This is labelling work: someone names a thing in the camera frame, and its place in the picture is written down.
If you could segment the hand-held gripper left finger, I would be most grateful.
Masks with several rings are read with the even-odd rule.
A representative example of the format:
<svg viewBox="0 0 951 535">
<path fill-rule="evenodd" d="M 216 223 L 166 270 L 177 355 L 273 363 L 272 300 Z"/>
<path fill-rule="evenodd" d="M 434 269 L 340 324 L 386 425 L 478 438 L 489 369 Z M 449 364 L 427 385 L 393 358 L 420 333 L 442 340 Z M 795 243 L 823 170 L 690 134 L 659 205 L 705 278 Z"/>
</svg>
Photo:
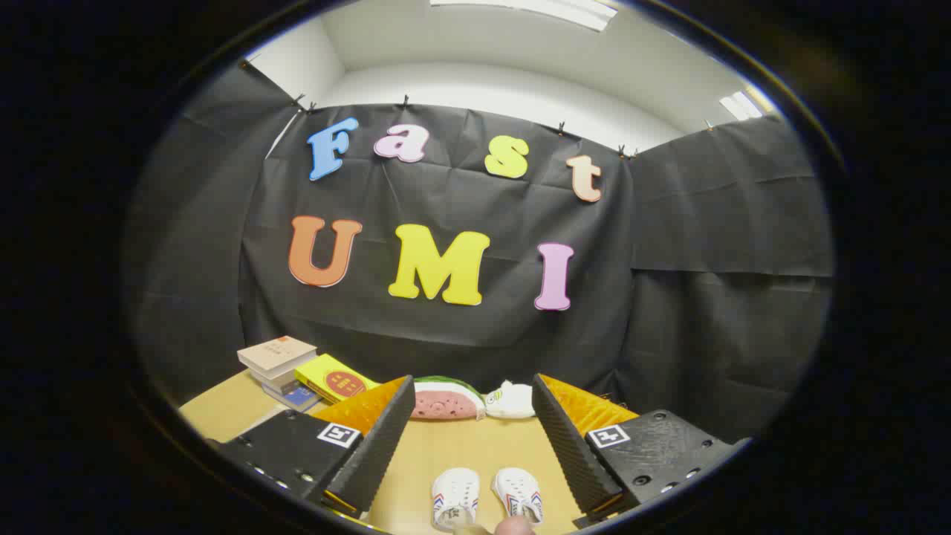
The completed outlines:
<svg viewBox="0 0 951 535">
<path fill-rule="evenodd" d="M 415 407 L 407 375 L 315 415 L 286 409 L 216 450 L 261 483 L 354 521 L 370 511 Z"/>
</svg>

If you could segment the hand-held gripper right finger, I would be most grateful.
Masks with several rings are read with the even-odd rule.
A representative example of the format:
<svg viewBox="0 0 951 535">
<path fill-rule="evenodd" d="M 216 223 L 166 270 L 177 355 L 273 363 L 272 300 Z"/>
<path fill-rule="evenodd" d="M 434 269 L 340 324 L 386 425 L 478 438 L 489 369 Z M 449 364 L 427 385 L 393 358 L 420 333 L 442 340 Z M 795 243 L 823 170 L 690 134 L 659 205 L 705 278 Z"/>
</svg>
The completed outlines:
<svg viewBox="0 0 951 535">
<path fill-rule="evenodd" d="M 564 380 L 536 374 L 534 414 L 582 516 L 593 525 L 690 485 L 741 453 L 666 409 L 637 414 Z"/>
</svg>

